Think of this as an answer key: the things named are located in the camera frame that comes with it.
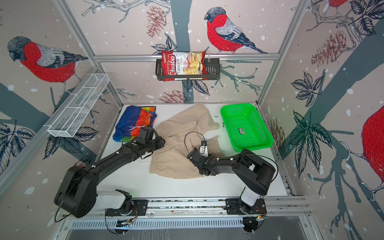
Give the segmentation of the rainbow striped shorts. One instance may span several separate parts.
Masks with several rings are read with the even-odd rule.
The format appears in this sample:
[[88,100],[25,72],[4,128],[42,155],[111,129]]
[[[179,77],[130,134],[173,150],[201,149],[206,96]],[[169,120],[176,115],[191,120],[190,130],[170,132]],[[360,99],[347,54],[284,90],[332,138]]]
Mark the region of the rainbow striped shorts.
[[127,143],[138,137],[142,127],[152,127],[157,117],[155,106],[128,106],[115,127],[113,140]]

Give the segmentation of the beige shorts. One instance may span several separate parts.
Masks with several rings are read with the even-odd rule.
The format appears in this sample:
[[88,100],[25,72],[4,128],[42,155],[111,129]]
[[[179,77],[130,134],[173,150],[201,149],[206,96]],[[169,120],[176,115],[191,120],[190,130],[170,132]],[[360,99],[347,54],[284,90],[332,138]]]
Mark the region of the beige shorts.
[[202,104],[194,105],[162,122],[156,132],[166,142],[163,148],[154,151],[150,174],[177,180],[202,178],[203,175],[187,159],[187,155],[200,146],[203,140],[201,135],[219,127]]

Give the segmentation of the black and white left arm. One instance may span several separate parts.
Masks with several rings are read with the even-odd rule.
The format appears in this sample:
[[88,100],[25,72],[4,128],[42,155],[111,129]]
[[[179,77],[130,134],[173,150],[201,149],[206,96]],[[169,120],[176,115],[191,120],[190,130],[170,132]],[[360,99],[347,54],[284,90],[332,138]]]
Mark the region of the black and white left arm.
[[166,141],[152,127],[141,129],[138,137],[96,164],[69,168],[54,198],[54,203],[76,218],[87,215],[95,206],[100,194],[97,186],[106,177],[126,164],[143,159],[165,146]]

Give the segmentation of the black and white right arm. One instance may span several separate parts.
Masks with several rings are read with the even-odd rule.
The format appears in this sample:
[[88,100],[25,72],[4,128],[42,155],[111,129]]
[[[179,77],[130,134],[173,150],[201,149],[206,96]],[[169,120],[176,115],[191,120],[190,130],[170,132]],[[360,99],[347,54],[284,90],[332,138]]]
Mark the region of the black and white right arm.
[[203,176],[234,174],[245,184],[239,198],[226,199],[225,210],[228,215],[267,215],[265,201],[260,197],[268,193],[277,172],[269,162],[247,149],[224,158],[204,156],[194,149],[187,155],[187,159]]

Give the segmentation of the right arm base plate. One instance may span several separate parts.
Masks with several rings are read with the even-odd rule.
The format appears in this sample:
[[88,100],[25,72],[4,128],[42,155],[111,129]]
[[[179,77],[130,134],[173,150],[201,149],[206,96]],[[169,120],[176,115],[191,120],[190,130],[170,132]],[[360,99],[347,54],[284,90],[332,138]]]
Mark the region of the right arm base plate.
[[228,215],[266,215],[266,205],[264,199],[257,199],[254,205],[249,206],[238,199],[226,199],[225,210]]

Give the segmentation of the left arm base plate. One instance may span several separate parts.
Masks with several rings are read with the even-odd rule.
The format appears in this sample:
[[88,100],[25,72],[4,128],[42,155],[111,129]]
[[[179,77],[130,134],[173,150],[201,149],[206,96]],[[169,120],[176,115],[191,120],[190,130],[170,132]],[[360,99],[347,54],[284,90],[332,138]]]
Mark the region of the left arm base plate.
[[145,216],[148,200],[127,200],[118,209],[106,209],[107,217]]

